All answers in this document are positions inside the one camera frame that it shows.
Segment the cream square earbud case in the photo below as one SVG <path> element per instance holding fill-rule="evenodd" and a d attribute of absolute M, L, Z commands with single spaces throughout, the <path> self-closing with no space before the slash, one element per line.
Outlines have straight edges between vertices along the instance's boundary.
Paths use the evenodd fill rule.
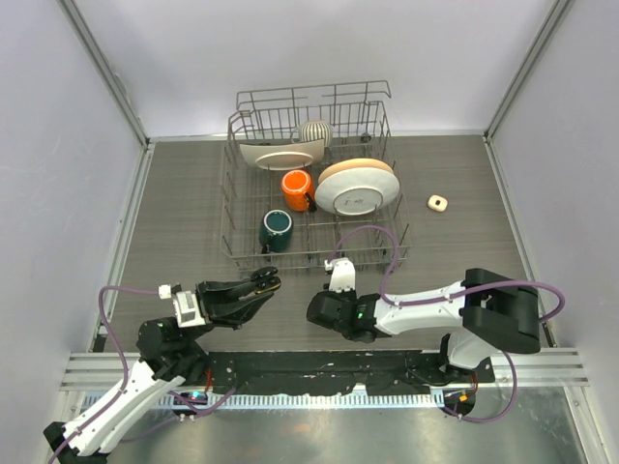
<path fill-rule="evenodd" d="M 434 194 L 427 200 L 427 206 L 437 213 L 444 213 L 448 205 L 448 200 L 440 195 Z"/>

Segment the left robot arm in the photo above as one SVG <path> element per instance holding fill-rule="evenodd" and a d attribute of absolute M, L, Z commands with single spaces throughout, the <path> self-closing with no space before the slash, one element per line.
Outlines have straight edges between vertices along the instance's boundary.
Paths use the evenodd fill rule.
<path fill-rule="evenodd" d="M 281 287 L 273 266 L 232 282 L 202 281 L 192 290 L 164 284 L 155 294 L 171 301 L 169 317 L 138 330 L 139 358 L 119 357 L 121 380 L 73 420 L 55 421 L 44 436 L 51 462 L 104 463 L 129 429 L 160 398 L 181 386 L 206 384 L 211 361 L 197 340 L 215 328 L 239 330 Z"/>

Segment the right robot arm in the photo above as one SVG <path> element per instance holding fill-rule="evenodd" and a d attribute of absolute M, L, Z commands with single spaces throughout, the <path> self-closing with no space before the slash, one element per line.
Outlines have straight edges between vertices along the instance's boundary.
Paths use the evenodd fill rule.
<path fill-rule="evenodd" d="M 354 289 L 330 286 L 312 298 L 306 317 L 347 340 L 364 343 L 446 329 L 436 367 L 442 378 L 456 382 L 495 353 L 540 352 L 538 299 L 529 281 L 475 268 L 450 285 L 404 295 L 359 296 Z"/>

